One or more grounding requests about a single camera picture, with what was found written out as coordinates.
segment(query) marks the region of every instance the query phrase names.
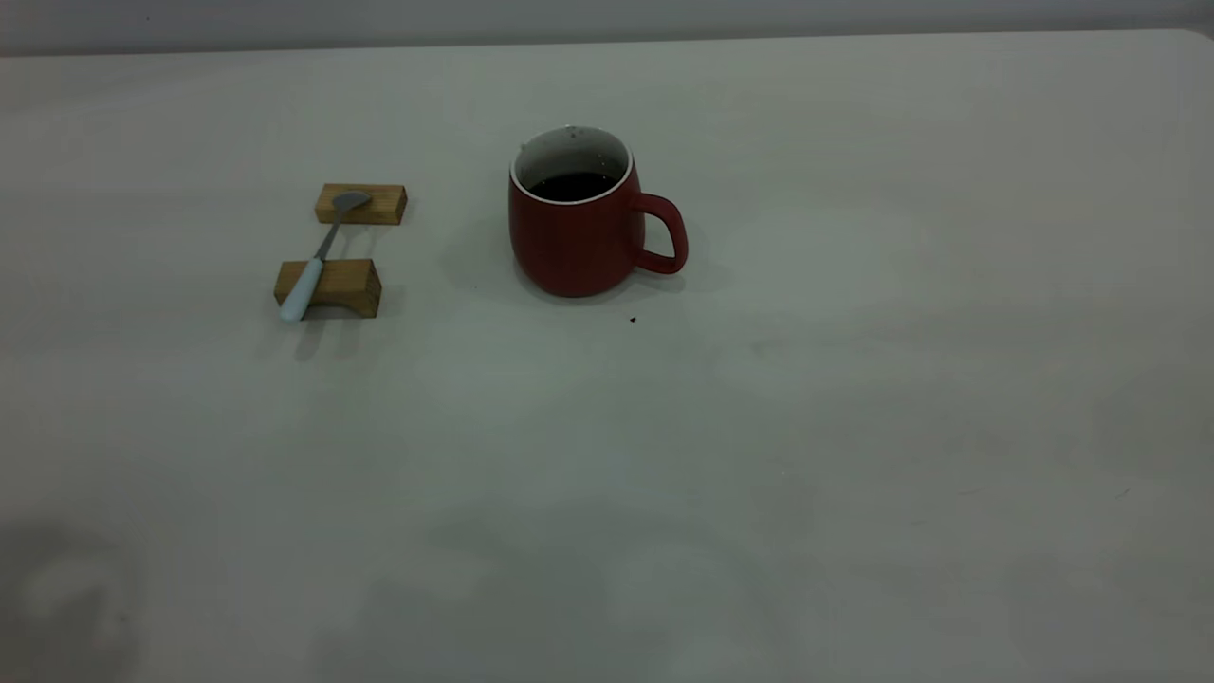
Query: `metal spoon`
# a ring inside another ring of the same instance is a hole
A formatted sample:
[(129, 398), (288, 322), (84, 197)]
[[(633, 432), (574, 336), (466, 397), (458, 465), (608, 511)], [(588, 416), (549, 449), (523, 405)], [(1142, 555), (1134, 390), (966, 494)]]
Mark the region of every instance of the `metal spoon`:
[(333, 238), (337, 235), (337, 228), (341, 227), (341, 218), (350, 209), (362, 206), (370, 200), (370, 194), (357, 190), (342, 192), (333, 198), (335, 211), (333, 227), (329, 228), (329, 234), (324, 235), (324, 241), (320, 243), (320, 247), (316, 250), (312, 260), (304, 266), (304, 272), (295, 280), (295, 286), (287, 295), (287, 300), (283, 301), (283, 307), (278, 309), (278, 317), (287, 321), (295, 321), (304, 317), (304, 311), (307, 309), (307, 303), (312, 300), (312, 292), (316, 291), (316, 283), (320, 279), (320, 271), (324, 269), (324, 256), (329, 252), (329, 246), (333, 245)]

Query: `coffee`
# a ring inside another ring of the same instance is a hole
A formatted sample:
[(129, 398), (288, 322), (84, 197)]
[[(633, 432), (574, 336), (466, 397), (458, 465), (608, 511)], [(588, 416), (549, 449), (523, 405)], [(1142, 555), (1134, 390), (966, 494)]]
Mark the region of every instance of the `coffee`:
[(527, 190), (549, 201), (580, 201), (606, 193), (617, 182), (601, 172), (571, 172), (541, 180)]

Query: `white table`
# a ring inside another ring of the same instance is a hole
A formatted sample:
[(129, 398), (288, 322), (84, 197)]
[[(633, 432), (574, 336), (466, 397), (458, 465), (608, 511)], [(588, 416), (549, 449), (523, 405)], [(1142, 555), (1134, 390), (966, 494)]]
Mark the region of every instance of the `white table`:
[[(521, 279), (565, 123), (681, 274)], [(1204, 38), (5, 59), (0, 150), (5, 681), (1214, 681)], [(380, 317), (280, 323), (327, 181)]]

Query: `white spoon handle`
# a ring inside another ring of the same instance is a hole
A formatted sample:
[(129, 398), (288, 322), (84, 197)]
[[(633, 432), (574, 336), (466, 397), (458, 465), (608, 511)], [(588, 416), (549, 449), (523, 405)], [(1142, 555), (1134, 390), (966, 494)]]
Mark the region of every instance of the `white spoon handle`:
[(320, 279), (322, 269), (324, 269), (324, 261), (320, 258), (312, 258), (304, 266), (304, 272), (300, 273), (291, 292), (283, 301), (283, 307), (278, 309), (278, 317), (287, 321), (295, 321), (304, 317), (304, 311), (307, 309), (307, 303), (312, 300), (312, 292), (316, 291), (316, 283)]

